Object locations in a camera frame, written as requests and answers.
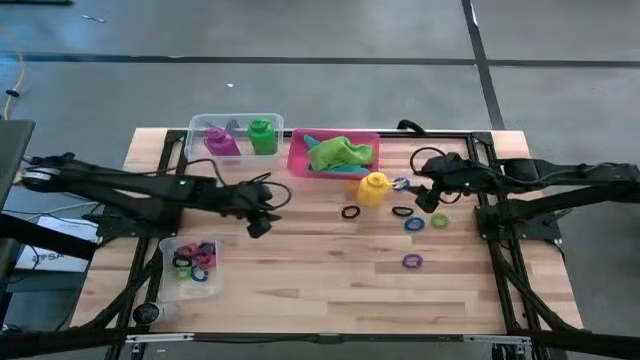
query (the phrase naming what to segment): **clear plastic container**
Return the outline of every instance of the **clear plastic container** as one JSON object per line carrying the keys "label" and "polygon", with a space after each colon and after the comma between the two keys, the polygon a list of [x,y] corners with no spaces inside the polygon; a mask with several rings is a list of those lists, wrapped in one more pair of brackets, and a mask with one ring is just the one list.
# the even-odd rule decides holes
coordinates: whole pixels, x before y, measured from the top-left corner
{"label": "clear plastic container", "polygon": [[[200,246],[203,243],[213,243],[216,249],[216,265],[207,269],[207,280],[198,282],[191,277],[180,278],[178,270],[173,266],[176,250],[189,244]],[[185,236],[167,238],[160,242],[162,251],[162,284],[158,298],[162,302],[174,302],[188,299],[199,299],[214,296],[222,291],[222,260],[221,242],[206,236]],[[203,271],[198,270],[197,277],[203,277]]]}
{"label": "clear plastic container", "polygon": [[[251,139],[247,133],[249,122],[253,119],[266,119],[273,126],[276,136],[277,151],[273,155],[256,155],[251,144]],[[240,150],[240,155],[216,156],[211,154],[205,145],[207,138],[206,131],[214,127],[222,128],[229,133]],[[255,113],[255,114],[201,114],[196,115],[189,122],[187,133],[187,144],[184,154],[188,161],[200,159],[214,159],[216,162],[228,164],[242,163],[263,163],[264,161],[276,160],[282,155],[283,149],[284,119],[278,114]]]}

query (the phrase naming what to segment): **concrete floor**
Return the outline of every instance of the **concrete floor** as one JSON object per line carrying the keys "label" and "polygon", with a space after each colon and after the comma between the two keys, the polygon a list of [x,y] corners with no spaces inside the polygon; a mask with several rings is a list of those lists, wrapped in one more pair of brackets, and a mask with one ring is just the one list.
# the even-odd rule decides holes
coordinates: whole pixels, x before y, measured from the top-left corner
{"label": "concrete floor", "polygon": [[[640,60],[638,1],[483,0],[474,10],[489,59]],[[474,58],[462,6],[447,0],[79,0],[72,7],[0,5],[0,26],[30,52]],[[0,39],[0,51],[11,50]],[[11,86],[17,70],[0,58],[0,84]],[[524,130],[535,156],[640,163],[640,69],[493,67],[491,75],[507,129]],[[13,118],[37,121],[28,154],[74,151],[106,166],[122,164],[136,127],[182,127],[199,113],[278,112],[289,127],[382,128],[402,118],[432,129],[492,127],[475,66],[29,62],[27,76]],[[75,202],[15,190],[6,208],[46,211]],[[639,216],[640,207],[607,203],[561,221],[574,293],[595,332],[640,336]],[[73,295],[19,294],[9,322],[52,329]],[[489,357],[486,347],[456,344],[162,348],[148,358]]]}

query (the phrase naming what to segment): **wooden tabletop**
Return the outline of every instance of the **wooden tabletop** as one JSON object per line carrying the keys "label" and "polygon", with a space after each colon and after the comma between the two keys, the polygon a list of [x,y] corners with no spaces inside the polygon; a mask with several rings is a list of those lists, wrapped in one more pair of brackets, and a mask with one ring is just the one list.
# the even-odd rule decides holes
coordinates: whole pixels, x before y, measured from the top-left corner
{"label": "wooden tabletop", "polygon": [[[167,129],[137,129],[125,162],[131,171],[155,170]],[[499,158],[530,157],[522,132],[494,131]],[[411,176],[408,159],[421,146],[456,151],[467,157],[460,140],[382,139],[380,171],[390,178]],[[491,259],[478,236],[472,207],[475,196],[438,211],[452,222],[447,229],[427,228],[407,233],[403,221],[391,214],[397,205],[416,208],[407,193],[391,193],[384,205],[363,208],[353,220],[340,216],[354,204],[352,183],[303,179],[289,175],[286,154],[272,169],[272,181],[293,191],[293,200],[276,213],[283,217],[259,239],[246,233],[247,223],[217,214],[185,210],[179,235],[220,239],[224,290],[215,297],[179,302],[181,317],[155,331],[381,333],[381,334],[503,334]],[[424,153],[421,161],[436,154]],[[222,166],[228,183],[259,175],[239,166]],[[208,164],[195,164],[188,173],[213,176]],[[275,189],[278,203],[283,198]],[[540,194],[528,194],[528,197]],[[124,287],[136,239],[117,239],[98,250],[72,324],[92,319]],[[558,251],[542,241],[521,242],[533,289],[565,321],[582,327],[571,285]],[[405,254],[421,254],[419,270],[407,270]],[[142,289],[136,302],[146,289]],[[511,288],[523,327],[520,297]]]}

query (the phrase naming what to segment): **pink container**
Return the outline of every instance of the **pink container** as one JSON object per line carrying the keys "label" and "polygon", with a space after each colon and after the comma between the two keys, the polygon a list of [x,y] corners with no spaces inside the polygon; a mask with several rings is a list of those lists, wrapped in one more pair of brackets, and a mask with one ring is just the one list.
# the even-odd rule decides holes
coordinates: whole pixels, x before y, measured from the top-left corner
{"label": "pink container", "polygon": [[367,166],[367,169],[371,170],[371,172],[378,171],[380,136],[377,133],[371,131],[295,129],[291,136],[289,158],[287,159],[287,169],[293,176],[344,180],[358,180],[366,176],[363,174],[337,174],[311,170],[309,167],[311,161],[309,160],[309,155],[307,155],[309,148],[304,142],[305,135],[309,135],[318,141],[333,139],[336,136],[346,136],[354,145],[371,145],[373,146],[374,160],[373,164]]}

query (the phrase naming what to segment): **black cable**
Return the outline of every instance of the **black cable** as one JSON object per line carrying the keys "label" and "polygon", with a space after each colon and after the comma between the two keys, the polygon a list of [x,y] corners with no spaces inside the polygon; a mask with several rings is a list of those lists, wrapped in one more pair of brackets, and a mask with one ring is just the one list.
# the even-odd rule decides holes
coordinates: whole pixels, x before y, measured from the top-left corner
{"label": "black cable", "polygon": [[[38,265],[40,265],[40,255],[39,255],[39,254],[38,254],[38,252],[36,251],[36,248],[34,248],[34,247],[33,247],[33,246],[31,246],[31,245],[27,245],[27,246],[28,246],[28,247],[30,247],[30,248],[31,248],[31,251],[33,251],[33,253],[36,255],[36,261],[34,261],[34,263],[33,263],[33,267],[31,268],[31,271],[35,271],[36,267],[38,267]],[[31,276],[31,275],[32,275],[31,273],[26,274],[25,276],[23,276],[23,277],[21,277],[21,278],[19,278],[19,279],[17,279],[17,280],[13,280],[13,281],[9,281],[9,282],[7,282],[7,284],[17,284],[17,283],[19,283],[20,281],[22,281],[22,280],[24,280],[24,279],[28,278],[28,277],[29,277],[29,276]]]}
{"label": "black cable", "polygon": [[498,170],[495,170],[495,169],[492,169],[490,167],[480,167],[480,166],[475,166],[475,167],[478,167],[478,168],[481,168],[481,169],[484,169],[484,170],[488,170],[489,172],[492,172],[492,173],[494,173],[494,174],[496,174],[498,176],[501,176],[501,177],[503,177],[503,178],[505,178],[505,179],[507,179],[509,181],[513,181],[513,182],[518,183],[520,185],[544,185],[543,182],[545,180],[547,180],[548,178],[554,177],[554,176],[564,175],[564,174],[586,173],[586,172],[593,171],[593,170],[595,170],[597,168],[600,168],[602,166],[605,166],[605,165],[615,166],[616,164],[615,163],[611,163],[611,162],[603,162],[603,163],[591,166],[588,169],[584,169],[584,170],[560,170],[560,171],[552,172],[552,173],[547,174],[547,175],[545,175],[545,176],[543,176],[543,177],[541,177],[539,179],[531,180],[531,181],[524,181],[524,180],[516,179],[514,177],[505,175],[502,172],[500,172]]}
{"label": "black cable", "polygon": [[254,177],[253,179],[249,180],[248,182],[252,183],[252,182],[264,181],[264,180],[267,180],[270,176],[271,176],[271,172],[266,172],[266,173],[264,173],[262,175],[258,175],[256,177]]}
{"label": "black cable", "polygon": [[261,340],[194,339],[193,341],[216,343],[216,344],[271,344],[271,343],[283,342],[283,341],[312,341],[313,342],[316,340],[317,340],[317,336],[301,335],[301,336],[285,336],[280,338],[261,339]]}
{"label": "black cable", "polygon": [[62,222],[66,222],[66,223],[69,223],[69,224],[87,225],[87,226],[94,227],[96,229],[98,228],[98,226],[93,225],[93,224],[83,223],[83,222],[80,222],[80,221],[71,221],[71,220],[61,219],[61,218],[59,218],[59,217],[57,217],[55,215],[52,215],[51,213],[47,213],[47,212],[35,213],[35,212],[6,210],[6,209],[2,210],[2,212],[10,212],[10,213],[16,213],[16,214],[22,214],[22,215],[39,215],[39,216],[47,215],[47,216],[50,216],[50,217],[52,217],[52,218],[54,218],[56,220],[59,220],[59,221],[62,221]]}
{"label": "black cable", "polygon": [[69,197],[72,197],[72,198],[79,199],[79,200],[87,201],[87,198],[84,197],[84,196],[80,196],[80,195],[76,195],[76,194],[72,194],[72,193],[62,193],[62,194],[65,195],[65,196],[69,196]]}
{"label": "black cable", "polygon": [[442,203],[445,203],[445,204],[451,205],[451,204],[455,204],[455,203],[457,203],[457,202],[458,202],[458,200],[460,200],[460,198],[461,198],[461,197],[462,197],[462,193],[458,193],[458,196],[456,196],[456,198],[455,198],[455,199],[453,199],[453,200],[451,200],[451,201],[444,200],[444,199],[442,198],[442,196],[441,196],[438,200],[440,200],[440,202],[442,202]]}
{"label": "black cable", "polygon": [[93,213],[96,212],[96,210],[98,210],[98,208],[100,206],[102,206],[102,205],[104,205],[104,204],[98,204],[98,205],[94,206],[93,209],[91,209],[91,211],[89,211],[89,215],[93,215]]}
{"label": "black cable", "polygon": [[[201,163],[201,162],[211,163],[211,165],[213,165],[213,171],[215,172],[216,177],[218,178],[218,180],[220,181],[222,186],[227,187],[227,184],[225,183],[224,179],[220,175],[220,169],[218,169],[218,164],[215,161],[213,161],[212,159],[193,160],[193,161],[187,162],[185,165],[188,166],[188,165],[193,165],[193,164],[197,164],[197,163]],[[143,171],[143,172],[100,173],[99,175],[100,176],[154,175],[154,174],[159,174],[159,173],[175,170],[178,167],[180,167],[180,166],[177,165],[177,166],[172,166],[172,167],[168,167],[168,168],[165,168],[165,169]],[[58,169],[58,170],[64,170],[64,171],[72,171],[72,172],[81,173],[81,174],[95,175],[95,173],[93,173],[91,171],[80,170],[80,169],[69,169],[69,168],[60,167],[60,166],[46,166],[46,165],[38,166],[38,165],[35,165],[35,166],[32,166],[32,167],[26,168],[25,170],[26,171],[32,171],[32,172],[38,172],[37,169],[39,169],[39,168],[42,168],[42,169]]]}
{"label": "black cable", "polygon": [[273,186],[281,187],[287,192],[287,198],[283,202],[281,202],[278,205],[270,205],[268,210],[279,209],[279,208],[287,205],[291,201],[291,198],[293,198],[293,193],[291,192],[291,189],[288,186],[286,186],[285,184],[281,184],[281,183],[277,183],[277,182],[273,182],[273,181],[262,181],[262,183],[263,184],[267,184],[267,185],[273,185]]}
{"label": "black cable", "polygon": [[156,270],[162,266],[162,252],[157,249],[147,264],[140,270],[138,276],[135,277],[129,285],[127,285],[112,301],[105,307],[95,318],[81,325],[80,328],[102,329],[105,328],[111,320],[118,316],[122,307],[127,300],[136,295],[138,289],[149,279]]}
{"label": "black cable", "polygon": [[98,244],[98,249],[100,249],[101,247],[107,245],[108,243],[112,242],[115,239],[117,239],[117,237],[115,237],[115,236],[102,238],[102,241],[100,242],[100,244]]}
{"label": "black cable", "polygon": [[64,324],[67,322],[67,320],[69,320],[69,318],[71,317],[71,314],[73,314],[73,310],[75,310],[76,308],[76,304],[72,303],[71,304],[71,308],[69,309],[69,311],[67,311],[67,314],[64,316],[64,318],[62,319],[62,321],[58,324],[58,326],[56,326],[56,328],[53,331],[60,331],[60,329],[62,329],[62,327],[64,326]]}
{"label": "black cable", "polygon": [[546,243],[555,247],[556,250],[558,250],[558,252],[560,252],[560,256],[562,256],[562,262],[566,262],[565,260],[565,255],[564,255],[564,250],[562,250],[562,248],[560,247],[560,245],[556,244],[554,240],[546,240]]}
{"label": "black cable", "polygon": [[415,175],[420,175],[420,173],[416,170],[416,167],[413,165],[413,159],[415,159],[415,157],[416,157],[416,155],[418,155],[418,153],[420,153],[421,151],[424,151],[424,150],[431,150],[431,151],[435,151],[435,152],[437,152],[438,154],[440,154],[440,155],[442,155],[443,157],[445,157],[445,159],[446,159],[446,156],[447,156],[447,155],[444,153],[444,151],[442,151],[442,150],[440,150],[440,149],[438,149],[438,148],[431,147],[431,146],[425,146],[425,147],[421,147],[421,148],[417,149],[416,151],[414,151],[414,152],[411,154],[411,157],[409,158],[409,166],[411,166],[411,170],[413,170],[413,173],[414,173]]}

